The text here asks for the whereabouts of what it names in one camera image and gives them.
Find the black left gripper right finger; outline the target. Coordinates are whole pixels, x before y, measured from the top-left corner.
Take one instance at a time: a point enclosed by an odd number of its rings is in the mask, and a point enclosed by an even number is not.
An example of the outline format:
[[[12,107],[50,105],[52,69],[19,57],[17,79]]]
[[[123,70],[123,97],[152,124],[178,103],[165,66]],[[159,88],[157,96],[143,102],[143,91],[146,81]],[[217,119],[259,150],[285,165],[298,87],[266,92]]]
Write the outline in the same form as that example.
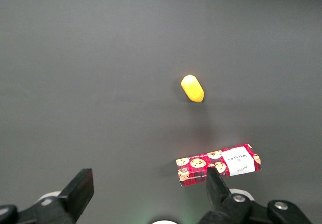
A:
[[[267,209],[247,191],[228,188],[216,168],[207,169],[206,191],[212,210],[199,223],[267,223]]]

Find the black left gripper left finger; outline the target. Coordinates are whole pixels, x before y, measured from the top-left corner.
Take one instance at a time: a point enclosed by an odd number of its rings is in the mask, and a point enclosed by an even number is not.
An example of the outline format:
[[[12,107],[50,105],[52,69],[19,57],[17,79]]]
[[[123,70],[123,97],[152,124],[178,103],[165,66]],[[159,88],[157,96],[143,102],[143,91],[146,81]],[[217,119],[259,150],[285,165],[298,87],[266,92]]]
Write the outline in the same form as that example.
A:
[[[18,223],[77,223],[94,194],[92,169],[81,169],[57,196],[18,213]]]

